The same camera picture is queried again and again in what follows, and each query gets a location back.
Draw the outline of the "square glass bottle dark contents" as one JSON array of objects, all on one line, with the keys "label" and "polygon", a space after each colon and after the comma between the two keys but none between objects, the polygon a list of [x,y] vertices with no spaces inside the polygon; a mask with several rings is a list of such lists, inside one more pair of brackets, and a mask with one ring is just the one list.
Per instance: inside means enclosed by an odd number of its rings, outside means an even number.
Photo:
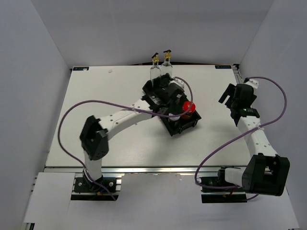
[{"label": "square glass bottle dark contents", "polygon": [[150,68],[150,80],[154,83],[154,80],[161,76],[161,70],[159,67],[159,57],[158,53],[152,56],[152,66]]}]

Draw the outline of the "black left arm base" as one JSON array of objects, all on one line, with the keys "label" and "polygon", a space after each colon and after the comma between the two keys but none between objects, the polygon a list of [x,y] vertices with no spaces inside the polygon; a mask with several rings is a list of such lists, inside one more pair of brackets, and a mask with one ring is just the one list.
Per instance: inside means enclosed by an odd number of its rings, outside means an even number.
[{"label": "black left arm base", "polygon": [[77,174],[73,181],[72,201],[116,201],[121,186],[121,178],[114,175],[103,176],[96,183]]}]

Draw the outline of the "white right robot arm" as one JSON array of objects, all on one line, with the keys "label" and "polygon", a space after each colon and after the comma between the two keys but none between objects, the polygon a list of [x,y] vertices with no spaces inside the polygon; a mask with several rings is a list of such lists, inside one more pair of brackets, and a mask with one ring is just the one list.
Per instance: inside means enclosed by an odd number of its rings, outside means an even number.
[{"label": "white right robot arm", "polygon": [[251,107],[256,99],[248,84],[229,84],[219,99],[231,111],[231,117],[244,134],[251,159],[245,169],[226,167],[219,170],[217,187],[228,191],[233,185],[246,193],[281,196],[290,169],[290,161],[281,157],[260,127],[260,115]]}]

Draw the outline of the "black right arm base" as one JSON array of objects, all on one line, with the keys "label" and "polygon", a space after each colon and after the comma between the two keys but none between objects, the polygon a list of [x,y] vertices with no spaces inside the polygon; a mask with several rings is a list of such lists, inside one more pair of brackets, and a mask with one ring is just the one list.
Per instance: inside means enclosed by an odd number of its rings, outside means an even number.
[{"label": "black right arm base", "polygon": [[[198,176],[197,182],[205,186],[232,186],[230,183],[219,183],[218,176]],[[213,189],[201,187],[201,202],[203,204],[246,203],[247,196],[242,188]]]}]

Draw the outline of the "round clear glass bottle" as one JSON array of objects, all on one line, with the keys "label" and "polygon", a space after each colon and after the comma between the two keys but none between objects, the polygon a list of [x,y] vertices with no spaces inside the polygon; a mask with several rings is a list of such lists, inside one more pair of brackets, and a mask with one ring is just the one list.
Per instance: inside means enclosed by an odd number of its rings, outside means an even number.
[{"label": "round clear glass bottle", "polygon": [[169,50],[164,51],[164,54],[165,54],[164,62],[160,66],[161,75],[168,74],[170,77],[172,77],[173,66],[172,66],[172,64],[170,62],[171,50],[169,49]]}]

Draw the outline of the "red lid sauce jar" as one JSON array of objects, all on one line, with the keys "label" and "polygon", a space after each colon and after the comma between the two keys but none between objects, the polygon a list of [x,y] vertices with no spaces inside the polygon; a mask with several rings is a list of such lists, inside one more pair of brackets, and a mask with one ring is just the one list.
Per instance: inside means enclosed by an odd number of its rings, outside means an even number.
[{"label": "red lid sauce jar", "polygon": [[193,113],[196,110],[196,105],[191,101],[185,101],[182,106],[182,111],[186,112],[184,115],[181,116],[184,120],[189,120],[192,118]]}]

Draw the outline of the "dark spice jar red label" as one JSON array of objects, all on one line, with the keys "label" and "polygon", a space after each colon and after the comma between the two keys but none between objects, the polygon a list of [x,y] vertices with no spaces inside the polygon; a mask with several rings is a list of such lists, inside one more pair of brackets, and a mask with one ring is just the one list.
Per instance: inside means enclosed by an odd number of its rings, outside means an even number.
[{"label": "dark spice jar red label", "polygon": [[174,115],[172,113],[169,113],[168,116],[169,116],[169,118],[168,118],[169,124],[171,126],[174,126],[174,127],[177,126],[178,122],[180,120],[180,116],[175,116],[174,117]]}]

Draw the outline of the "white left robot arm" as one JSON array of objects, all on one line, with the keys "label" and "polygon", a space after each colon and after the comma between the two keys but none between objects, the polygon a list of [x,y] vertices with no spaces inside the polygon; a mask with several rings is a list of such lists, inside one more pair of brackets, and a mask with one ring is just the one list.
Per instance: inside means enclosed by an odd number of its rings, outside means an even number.
[{"label": "white left robot arm", "polygon": [[108,154],[108,142],[115,135],[155,116],[177,122],[187,114],[183,107],[187,102],[184,87],[184,81],[178,78],[167,84],[145,86],[142,98],[131,106],[121,106],[121,110],[108,116],[96,118],[92,115],[86,119],[80,141],[85,156],[84,184],[90,191],[97,191],[101,187],[102,158]]}]

